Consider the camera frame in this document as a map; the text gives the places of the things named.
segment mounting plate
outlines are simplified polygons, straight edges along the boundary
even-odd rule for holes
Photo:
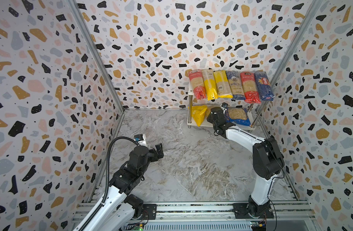
[[[234,203],[233,204],[233,212],[235,215],[236,219],[252,219],[252,217],[248,214],[248,210],[247,210],[247,205],[248,203]],[[274,214],[270,211],[271,208],[270,206],[268,208],[266,208],[262,214],[260,215],[259,218],[264,219],[265,218],[265,214],[266,213],[266,218],[274,218]]]
[[[157,205],[156,204],[143,204],[143,212],[144,213],[144,218],[143,220],[155,220],[156,219],[156,211],[157,211]]]

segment barilla package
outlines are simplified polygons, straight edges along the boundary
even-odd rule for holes
[[[251,122],[245,108],[227,108],[225,110],[226,122],[234,122],[239,125],[250,126]]]
[[[230,90],[235,100],[245,100],[241,77],[238,71],[226,71]]]
[[[257,90],[260,95],[261,100],[274,100],[274,94],[271,90],[271,85],[266,75],[266,72],[263,71],[255,71],[255,80],[257,85]]]

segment terrazzo wallpaper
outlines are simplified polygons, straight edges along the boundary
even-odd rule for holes
[[[118,119],[64,1],[0,1],[0,230],[69,230]]]
[[[124,108],[188,107],[189,69],[271,79],[311,2],[77,0]]]
[[[353,1],[324,1],[262,115],[323,230],[353,231]]]

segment pasta package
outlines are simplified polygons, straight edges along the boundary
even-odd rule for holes
[[[227,108],[225,110],[226,122],[234,122],[239,125],[250,126],[251,122],[245,108]]]
[[[257,85],[258,94],[260,95],[261,100],[274,100],[274,94],[271,90],[271,85],[266,75],[266,72],[255,71],[255,80]]]
[[[218,96],[220,98],[233,98],[225,71],[214,71],[214,77]]]
[[[260,97],[258,95],[255,76],[252,72],[242,72],[241,73],[242,86],[246,99],[245,102],[252,104],[261,104]]]
[[[214,71],[211,69],[202,70],[202,77],[203,77],[204,87],[206,88],[207,100],[213,100],[213,99],[219,98],[216,90]]]
[[[202,72],[200,69],[188,73],[190,83],[193,87],[193,93],[196,99],[206,99],[206,89],[203,84]]]
[[[197,126],[201,126],[204,121],[205,112],[207,110],[206,105],[192,106],[192,117],[197,123]]]
[[[218,105],[206,105],[207,109],[206,112],[204,113],[205,118],[207,119],[207,117],[209,116],[209,114],[211,113],[211,108],[218,108]]]
[[[242,81],[238,71],[226,71],[226,77],[228,78],[230,90],[233,94],[233,99],[244,100],[245,96],[242,87]]]

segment marble floor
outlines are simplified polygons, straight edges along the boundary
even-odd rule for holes
[[[162,143],[164,158],[151,163],[142,181],[132,193],[144,201],[247,201],[256,174],[252,154],[241,145],[221,136],[213,128],[188,128],[186,110],[128,110],[119,136],[146,134],[149,148]],[[252,132],[264,137],[260,126]],[[115,143],[110,178],[129,159],[134,144]],[[97,201],[103,193],[102,179]],[[276,179],[271,200],[293,200],[284,179]]]

